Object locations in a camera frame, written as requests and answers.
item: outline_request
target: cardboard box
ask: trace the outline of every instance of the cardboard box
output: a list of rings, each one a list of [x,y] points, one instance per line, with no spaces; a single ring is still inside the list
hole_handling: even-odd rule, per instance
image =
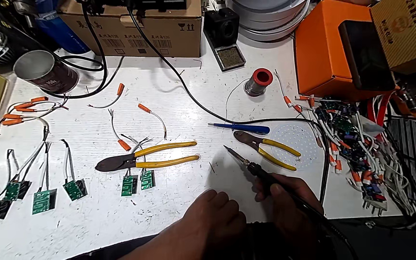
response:
[[[355,88],[338,26],[344,20],[372,21],[370,8],[336,0],[316,5],[295,34],[298,91],[318,97],[360,101],[386,91]]]
[[[199,0],[187,0],[187,10],[147,10],[140,27],[153,45],[166,57],[200,57],[202,10]],[[157,54],[142,39],[125,7],[104,6],[100,16],[89,20],[106,56],[145,56]],[[62,20],[78,37],[99,54],[89,31],[81,4],[67,0],[58,9]]]
[[[416,0],[382,0],[371,12],[391,70],[416,72]]]

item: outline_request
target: circular perforated board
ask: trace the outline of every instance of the circular perforated board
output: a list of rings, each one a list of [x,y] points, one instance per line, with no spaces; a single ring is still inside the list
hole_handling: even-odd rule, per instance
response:
[[[285,144],[301,153],[296,157],[280,148],[273,147],[274,157],[283,163],[295,166],[298,171],[308,169],[312,163],[321,162],[320,148],[314,133],[307,123],[292,122],[279,125],[272,131],[270,139]]]

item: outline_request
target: wire cutter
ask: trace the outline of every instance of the wire cutter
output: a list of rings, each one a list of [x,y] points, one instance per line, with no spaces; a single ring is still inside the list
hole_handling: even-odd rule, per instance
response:
[[[285,151],[291,153],[292,155],[294,155],[296,157],[301,156],[301,153],[299,153],[298,151],[286,146],[285,144],[276,142],[276,141],[271,140],[271,139],[265,139],[265,138],[259,138],[259,137],[256,137],[256,136],[252,136],[252,135],[250,135],[248,133],[245,133],[243,131],[235,131],[234,132],[234,137],[235,137],[235,139],[237,139],[237,141],[252,147],[254,150],[256,150],[262,157],[267,159],[269,162],[274,163],[274,164],[276,164],[280,167],[283,167],[285,169],[288,169],[290,171],[296,171],[295,167],[293,167],[291,165],[288,165],[286,163],[282,163],[281,161],[274,158],[272,155],[266,153],[263,149],[261,149],[261,147],[259,147],[259,144],[263,143],[263,144],[275,146],[277,148],[280,148],[282,150],[285,150]]]
[[[141,156],[147,156],[149,154],[156,153],[158,151],[173,149],[173,148],[181,148],[181,147],[190,147],[197,145],[197,142],[186,142],[186,143],[168,143],[168,144],[161,144],[146,148],[139,152],[135,152],[130,155],[124,156],[114,156],[109,157],[107,159],[103,159],[96,165],[96,170],[100,172],[112,172],[122,169],[129,169],[129,168],[162,168],[171,165],[176,165],[180,163],[187,163],[190,161],[198,160],[199,156],[188,156],[176,160],[164,161],[164,162],[136,162],[136,159]]]

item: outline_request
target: orange box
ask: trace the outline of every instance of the orange box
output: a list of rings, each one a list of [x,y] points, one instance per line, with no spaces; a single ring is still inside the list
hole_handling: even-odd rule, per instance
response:
[[[345,20],[372,22],[370,8],[323,0],[301,22],[295,34],[296,71],[300,94],[360,101],[390,91],[357,89],[338,26]]]

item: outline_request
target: metal can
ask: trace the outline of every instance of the metal can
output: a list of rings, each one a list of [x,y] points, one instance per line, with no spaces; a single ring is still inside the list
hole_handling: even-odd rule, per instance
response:
[[[15,74],[53,94],[63,94],[78,83],[78,74],[52,54],[32,50],[23,54],[14,64]]]

